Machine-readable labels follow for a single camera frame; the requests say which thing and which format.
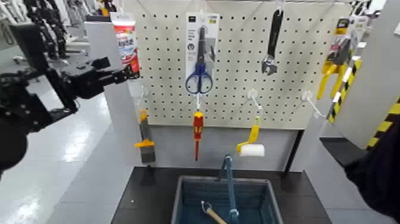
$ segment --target pegboard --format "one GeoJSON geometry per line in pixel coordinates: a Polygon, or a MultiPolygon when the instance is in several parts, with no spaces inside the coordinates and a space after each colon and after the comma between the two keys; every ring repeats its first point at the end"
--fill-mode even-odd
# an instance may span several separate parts
{"type": "MultiPolygon", "coordinates": [[[[276,49],[278,72],[262,74],[271,19],[280,2],[207,1],[203,11],[220,14],[214,87],[201,98],[205,126],[251,127],[256,107],[246,95],[258,91],[261,127],[305,129],[313,113],[301,101],[319,86],[321,68],[343,2],[287,2],[276,49]]],[[[198,2],[126,1],[135,15],[140,73],[149,90],[144,100],[152,125],[192,125],[196,99],[185,89],[186,12],[198,2]]]]}

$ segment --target red screwdriver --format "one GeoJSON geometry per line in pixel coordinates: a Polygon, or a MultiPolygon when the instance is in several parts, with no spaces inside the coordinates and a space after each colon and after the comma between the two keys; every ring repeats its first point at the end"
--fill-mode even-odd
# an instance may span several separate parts
{"type": "Polygon", "coordinates": [[[194,120],[194,138],[195,138],[195,160],[199,158],[199,142],[201,140],[201,131],[203,128],[203,113],[200,111],[195,112],[194,120]]]}

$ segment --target blue scissors handle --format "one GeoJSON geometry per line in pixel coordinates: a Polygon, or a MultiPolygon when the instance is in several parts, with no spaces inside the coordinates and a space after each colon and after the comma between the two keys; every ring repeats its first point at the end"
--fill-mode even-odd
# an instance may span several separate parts
{"type": "Polygon", "coordinates": [[[211,90],[213,87],[213,79],[205,70],[205,64],[197,63],[195,71],[186,79],[185,87],[191,94],[205,94],[211,90]],[[197,86],[194,89],[189,89],[189,81],[195,81],[197,79],[197,86]],[[203,89],[203,80],[208,80],[210,85],[206,90],[203,89]]]}

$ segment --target plastic basket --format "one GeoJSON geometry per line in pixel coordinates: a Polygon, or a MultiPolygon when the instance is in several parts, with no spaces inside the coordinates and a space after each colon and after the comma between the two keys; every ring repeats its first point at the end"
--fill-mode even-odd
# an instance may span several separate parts
{"type": "MultiPolygon", "coordinates": [[[[266,179],[233,179],[240,223],[283,224],[270,181],[266,179]]],[[[200,176],[179,178],[171,224],[215,224],[201,209],[201,201],[226,222],[229,220],[227,181],[200,176]]]]}

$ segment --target scissors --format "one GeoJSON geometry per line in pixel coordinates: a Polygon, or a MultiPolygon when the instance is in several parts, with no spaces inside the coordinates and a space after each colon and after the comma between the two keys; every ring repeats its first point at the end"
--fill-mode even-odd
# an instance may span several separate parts
{"type": "Polygon", "coordinates": [[[213,79],[205,70],[205,60],[204,60],[204,52],[205,52],[205,28],[200,28],[199,35],[199,50],[197,53],[197,62],[195,66],[195,71],[190,74],[190,76],[186,79],[185,87],[188,92],[191,94],[205,94],[211,90],[213,87],[213,79]],[[197,88],[190,89],[190,84],[197,83],[197,88]]]}

